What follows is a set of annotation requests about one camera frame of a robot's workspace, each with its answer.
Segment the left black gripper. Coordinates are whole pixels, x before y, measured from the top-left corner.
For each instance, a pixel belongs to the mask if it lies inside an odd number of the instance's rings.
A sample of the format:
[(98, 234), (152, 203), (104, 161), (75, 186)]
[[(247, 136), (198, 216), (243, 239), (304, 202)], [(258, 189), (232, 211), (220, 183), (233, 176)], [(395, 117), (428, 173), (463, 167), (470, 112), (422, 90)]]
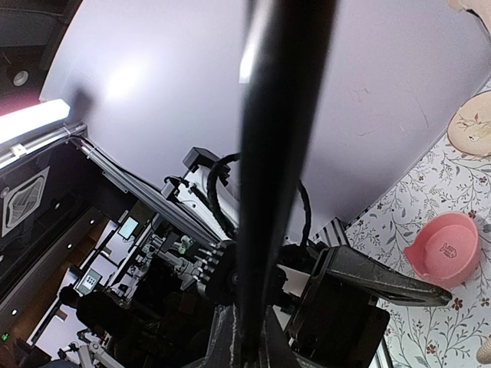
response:
[[(259, 367), (242, 359), (236, 301), (236, 245), (219, 243), (212, 252), (206, 282), (208, 298), (236, 307), (240, 367)], [(347, 245), (324, 248), (286, 327), (288, 345), (301, 367), (368, 367), (390, 316), (376, 297), (399, 306), (444, 307), (452, 294), (442, 287), (405, 276)]]

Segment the black tent pole one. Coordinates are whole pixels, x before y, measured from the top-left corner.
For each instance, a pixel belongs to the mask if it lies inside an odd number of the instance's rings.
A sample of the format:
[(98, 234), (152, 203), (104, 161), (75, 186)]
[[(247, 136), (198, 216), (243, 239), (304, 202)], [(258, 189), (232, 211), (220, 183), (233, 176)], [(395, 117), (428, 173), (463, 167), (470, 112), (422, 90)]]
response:
[(259, 360), (267, 291), (288, 227), (334, 25), (334, 1), (250, 1), (239, 66), (237, 362)]

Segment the beige pet tent fabric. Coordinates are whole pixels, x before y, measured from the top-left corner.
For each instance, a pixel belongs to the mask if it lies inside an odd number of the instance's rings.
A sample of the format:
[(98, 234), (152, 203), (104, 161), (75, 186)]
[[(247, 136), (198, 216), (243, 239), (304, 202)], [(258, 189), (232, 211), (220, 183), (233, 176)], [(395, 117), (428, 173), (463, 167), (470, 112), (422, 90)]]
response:
[(490, 0), (448, 0), (448, 5), (460, 12), (462, 10), (475, 13), (490, 30), (491, 1)]

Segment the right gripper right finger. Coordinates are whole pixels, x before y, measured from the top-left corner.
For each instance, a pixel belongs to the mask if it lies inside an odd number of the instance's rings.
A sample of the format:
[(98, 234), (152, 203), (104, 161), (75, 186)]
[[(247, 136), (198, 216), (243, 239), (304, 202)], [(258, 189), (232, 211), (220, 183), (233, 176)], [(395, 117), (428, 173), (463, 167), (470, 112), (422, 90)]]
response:
[(301, 368), (271, 307), (266, 309), (260, 334), (259, 367)]

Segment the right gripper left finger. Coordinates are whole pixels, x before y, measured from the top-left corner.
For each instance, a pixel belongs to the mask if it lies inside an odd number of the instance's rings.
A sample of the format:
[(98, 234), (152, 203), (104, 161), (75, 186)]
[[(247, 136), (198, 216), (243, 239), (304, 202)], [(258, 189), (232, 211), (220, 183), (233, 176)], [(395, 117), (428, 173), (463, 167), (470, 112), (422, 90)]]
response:
[(217, 307), (206, 355), (191, 367), (240, 367), (236, 307)]

